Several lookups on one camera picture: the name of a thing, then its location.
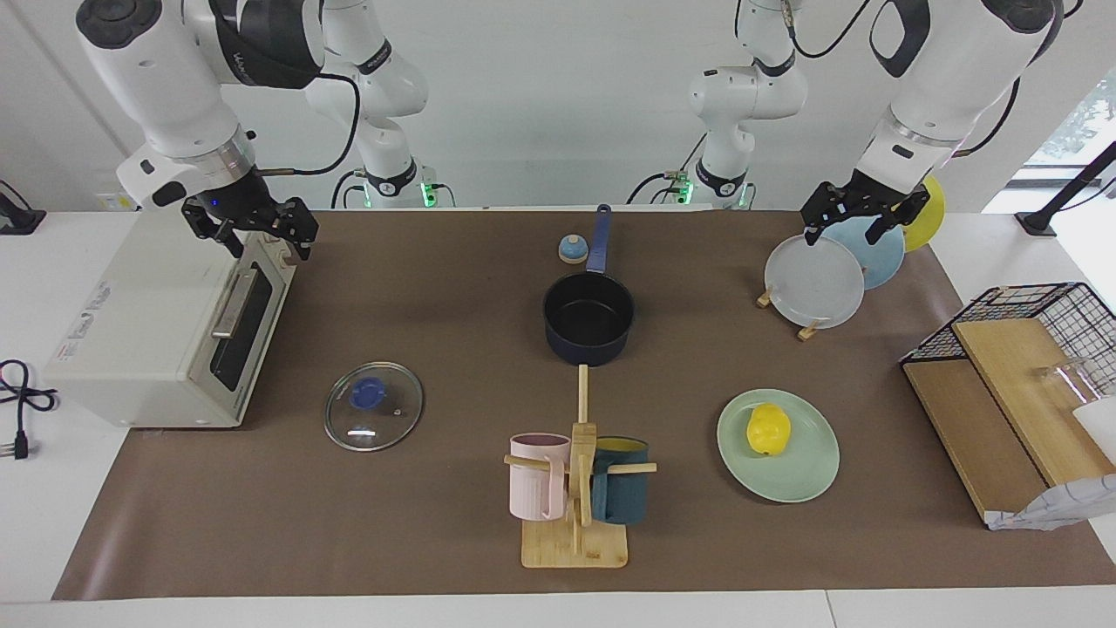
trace pink mug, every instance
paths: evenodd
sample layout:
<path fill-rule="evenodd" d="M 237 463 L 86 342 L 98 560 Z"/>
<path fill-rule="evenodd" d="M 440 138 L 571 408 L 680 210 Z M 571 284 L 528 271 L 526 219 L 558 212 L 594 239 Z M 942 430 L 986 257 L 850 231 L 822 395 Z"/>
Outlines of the pink mug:
<path fill-rule="evenodd" d="M 555 521 L 566 515 L 566 465 L 569 437 L 560 434 L 519 434 L 511 437 L 511 455 L 550 463 L 549 471 L 511 465 L 508 510 L 526 521 Z"/>

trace black mount base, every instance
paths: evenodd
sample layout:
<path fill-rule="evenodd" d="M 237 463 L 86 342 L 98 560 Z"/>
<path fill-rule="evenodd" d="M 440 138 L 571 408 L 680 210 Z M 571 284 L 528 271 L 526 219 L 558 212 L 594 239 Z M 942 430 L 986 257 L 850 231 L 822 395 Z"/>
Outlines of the black mount base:
<path fill-rule="evenodd" d="M 6 224 L 0 226 L 0 235 L 29 235 L 35 232 L 38 228 L 39 222 L 47 216 L 47 212 L 41 209 L 31 209 L 27 213 L 31 214 L 31 221 L 22 226 L 15 226 L 11 224 Z"/>
<path fill-rule="evenodd" d="M 1035 212 L 1035 211 L 1020 211 L 1020 212 L 1016 213 L 1016 220 L 1018 220 L 1019 223 L 1023 225 L 1023 230 L 1027 231 L 1028 233 L 1030 233 L 1031 235 L 1040 235 L 1040 236 L 1045 236 L 1045 238 L 1057 238 L 1058 233 L 1055 232 L 1054 228 L 1050 226 L 1049 224 L 1047 225 L 1046 229 L 1038 229 L 1038 228 L 1031 226 L 1027 222 L 1027 218 L 1031 216 L 1031 215 L 1035 215 L 1036 213 L 1037 212 Z"/>

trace brown table surface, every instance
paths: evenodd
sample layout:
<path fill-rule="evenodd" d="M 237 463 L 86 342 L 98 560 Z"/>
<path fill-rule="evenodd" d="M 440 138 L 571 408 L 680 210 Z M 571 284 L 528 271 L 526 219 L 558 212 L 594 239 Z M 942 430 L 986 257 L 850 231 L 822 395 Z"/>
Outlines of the brown table surface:
<path fill-rule="evenodd" d="M 1065 586 L 1116 582 L 1086 524 L 989 532 L 898 360 L 960 302 L 929 248 L 808 344 L 753 300 L 795 213 L 617 213 L 609 271 L 636 300 L 627 349 L 594 369 L 602 434 L 651 443 L 647 520 L 622 570 L 526 570 L 501 463 L 517 433 L 568 433 L 576 369 L 542 335 L 556 254 L 590 213 L 319 214 L 244 425 L 132 432 L 56 599 Z M 391 360 L 426 408 L 402 444 L 324 434 L 329 388 Z M 721 463 L 740 393 L 780 388 L 837 435 L 833 487 L 775 504 Z"/>

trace white backdrop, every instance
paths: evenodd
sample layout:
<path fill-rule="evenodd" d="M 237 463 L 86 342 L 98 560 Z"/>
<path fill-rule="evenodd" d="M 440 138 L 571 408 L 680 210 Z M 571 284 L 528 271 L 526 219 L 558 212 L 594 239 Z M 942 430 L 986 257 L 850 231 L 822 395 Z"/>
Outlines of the white backdrop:
<path fill-rule="evenodd" d="M 106 172 L 122 148 L 142 141 L 81 56 L 73 26 L 79 3 L 0 0 L 18 18 L 0 20 L 0 175 L 48 209 L 95 207 L 89 194 L 115 189 Z M 858 4 L 810 3 L 799 23 L 804 46 L 828 44 Z M 686 104 L 693 76 L 750 62 L 732 36 L 732 0 L 375 6 L 395 49 L 431 86 L 426 110 L 400 122 L 415 154 L 469 205 L 623 202 L 643 176 L 677 167 L 702 133 Z M 758 206 L 798 206 L 818 181 L 848 176 L 897 87 L 867 46 L 874 12 L 834 54 L 800 59 L 810 98 L 799 116 L 752 125 Z M 951 210 L 983 207 L 1116 64 L 1114 21 L 1116 2 L 1104 0 L 1086 0 L 1067 21 L 1054 49 L 1024 75 L 1000 137 L 941 173 Z M 22 60 L 9 64 L 17 45 Z M 244 126 L 259 133 L 262 166 L 318 166 L 344 144 L 346 129 L 316 115 L 299 93 L 240 86 L 224 93 Z M 45 107 L 52 107 L 49 116 Z M 66 107 L 70 115 L 56 115 Z M 998 107 L 974 135 L 994 122 Z M 346 163 L 358 164 L 355 153 Z M 272 181 L 277 196 L 299 194 L 320 206 L 335 176 Z"/>

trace green plate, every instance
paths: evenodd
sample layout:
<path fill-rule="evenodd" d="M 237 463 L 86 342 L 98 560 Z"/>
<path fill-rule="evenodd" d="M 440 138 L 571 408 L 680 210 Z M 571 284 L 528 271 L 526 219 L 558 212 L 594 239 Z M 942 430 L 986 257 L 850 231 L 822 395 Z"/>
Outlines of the green plate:
<path fill-rule="evenodd" d="M 775 404 L 790 417 L 790 441 L 778 456 L 748 446 L 748 421 L 760 404 Z M 840 463 L 837 437 L 821 413 L 800 397 L 768 388 L 744 393 L 724 407 L 716 447 L 740 484 L 773 502 L 806 502 L 825 493 Z"/>

